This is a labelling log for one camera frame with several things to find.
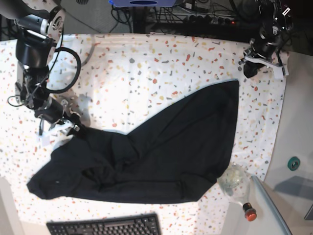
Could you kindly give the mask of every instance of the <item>black shirt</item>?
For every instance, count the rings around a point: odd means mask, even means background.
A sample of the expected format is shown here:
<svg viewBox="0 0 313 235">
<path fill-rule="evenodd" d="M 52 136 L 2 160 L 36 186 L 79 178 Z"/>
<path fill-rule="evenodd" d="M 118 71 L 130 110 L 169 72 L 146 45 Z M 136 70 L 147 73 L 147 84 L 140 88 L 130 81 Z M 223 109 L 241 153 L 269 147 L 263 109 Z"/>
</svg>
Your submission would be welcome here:
<svg viewBox="0 0 313 235">
<path fill-rule="evenodd" d="M 212 85 L 164 109 L 128 135 L 88 129 L 51 154 L 27 184 L 42 199 L 122 203 L 199 200 L 228 167 L 239 82 Z"/>
</svg>

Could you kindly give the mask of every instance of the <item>blue device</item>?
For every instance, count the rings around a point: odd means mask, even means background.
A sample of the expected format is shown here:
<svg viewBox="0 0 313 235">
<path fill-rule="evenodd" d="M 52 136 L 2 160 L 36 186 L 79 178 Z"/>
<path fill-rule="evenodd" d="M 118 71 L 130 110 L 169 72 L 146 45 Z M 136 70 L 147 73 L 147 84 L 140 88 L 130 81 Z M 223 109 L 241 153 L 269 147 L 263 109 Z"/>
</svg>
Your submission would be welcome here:
<svg viewBox="0 0 313 235">
<path fill-rule="evenodd" d="M 164 6 L 172 7 L 176 0 L 109 0 L 116 7 L 125 6 Z"/>
</svg>

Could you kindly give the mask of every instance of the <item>red bottle cap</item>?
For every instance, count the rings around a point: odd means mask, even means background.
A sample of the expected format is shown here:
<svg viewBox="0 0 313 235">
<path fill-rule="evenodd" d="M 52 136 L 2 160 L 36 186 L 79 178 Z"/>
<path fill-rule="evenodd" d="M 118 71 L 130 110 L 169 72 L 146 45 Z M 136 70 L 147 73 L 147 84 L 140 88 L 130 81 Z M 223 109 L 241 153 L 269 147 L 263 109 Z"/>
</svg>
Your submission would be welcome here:
<svg viewBox="0 0 313 235">
<path fill-rule="evenodd" d="M 245 217 L 249 222 L 251 222 L 256 219 L 257 215 L 254 210 L 251 210 L 246 212 Z"/>
</svg>

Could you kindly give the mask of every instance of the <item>table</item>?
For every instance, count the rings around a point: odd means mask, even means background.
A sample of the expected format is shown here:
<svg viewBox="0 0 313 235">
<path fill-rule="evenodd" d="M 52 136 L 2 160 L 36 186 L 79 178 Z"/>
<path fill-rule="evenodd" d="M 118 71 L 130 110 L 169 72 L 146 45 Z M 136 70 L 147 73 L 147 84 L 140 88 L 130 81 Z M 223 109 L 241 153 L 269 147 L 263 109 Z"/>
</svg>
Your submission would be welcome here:
<svg viewBox="0 0 313 235">
<path fill-rule="evenodd" d="M 16 41 L 0 43 L 0 177 L 11 185 L 22 221 L 99 219 L 156 212 L 164 235 L 218 234 L 228 200 L 214 185 L 198 202 L 143 205 L 98 202 L 60 197 L 42 200 L 26 183 L 50 159 L 51 151 L 66 139 L 52 136 L 50 145 L 37 141 L 40 120 L 26 107 L 6 100 L 14 94 L 17 76 Z M 275 80 L 262 69 L 252 79 L 238 71 L 248 46 L 236 42 L 173 35 L 67 35 L 64 46 L 79 53 L 83 67 L 75 86 L 63 96 L 84 124 L 128 133 L 203 87 L 238 79 L 240 101 L 231 161 L 264 180 L 275 143 L 286 80 Z M 75 73 L 74 58 L 62 52 L 49 87 L 65 86 Z"/>
</svg>

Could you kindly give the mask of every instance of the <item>green tape roll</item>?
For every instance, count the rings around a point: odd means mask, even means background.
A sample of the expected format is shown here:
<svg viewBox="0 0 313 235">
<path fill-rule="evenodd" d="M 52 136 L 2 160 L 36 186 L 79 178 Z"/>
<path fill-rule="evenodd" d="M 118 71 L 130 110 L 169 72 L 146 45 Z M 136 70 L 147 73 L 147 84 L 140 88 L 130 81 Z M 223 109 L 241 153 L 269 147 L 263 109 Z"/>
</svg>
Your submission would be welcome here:
<svg viewBox="0 0 313 235">
<path fill-rule="evenodd" d="M 292 171 L 297 170 L 299 166 L 300 166 L 300 159 L 298 159 L 297 157 L 292 157 L 288 161 L 289 170 L 292 170 Z"/>
</svg>

